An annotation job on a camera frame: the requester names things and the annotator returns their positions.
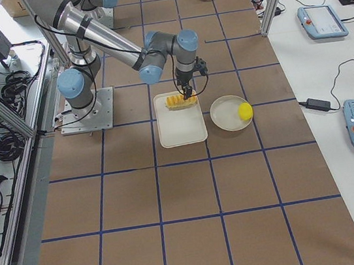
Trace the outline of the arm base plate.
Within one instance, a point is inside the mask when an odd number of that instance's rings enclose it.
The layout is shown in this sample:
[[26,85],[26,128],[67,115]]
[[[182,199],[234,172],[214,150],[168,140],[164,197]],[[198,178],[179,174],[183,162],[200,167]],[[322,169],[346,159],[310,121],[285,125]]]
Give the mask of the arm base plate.
[[113,128],[113,87],[94,89],[91,92],[95,95],[90,105],[84,109],[71,108],[68,101],[65,100],[64,110],[69,112],[63,116],[62,135],[72,135],[81,133],[90,133],[104,129]]
[[114,9],[105,7],[96,7],[95,13],[97,21],[109,29],[114,28]]

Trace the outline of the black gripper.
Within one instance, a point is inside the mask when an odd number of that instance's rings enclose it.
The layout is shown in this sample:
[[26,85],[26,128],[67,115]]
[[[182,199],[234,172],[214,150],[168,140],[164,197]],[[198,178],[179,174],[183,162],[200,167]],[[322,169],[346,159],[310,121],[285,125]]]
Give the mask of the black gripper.
[[191,71],[176,71],[176,83],[177,86],[181,87],[181,93],[183,95],[184,100],[187,100],[192,97],[192,87],[190,85],[190,80],[192,79],[193,73]]

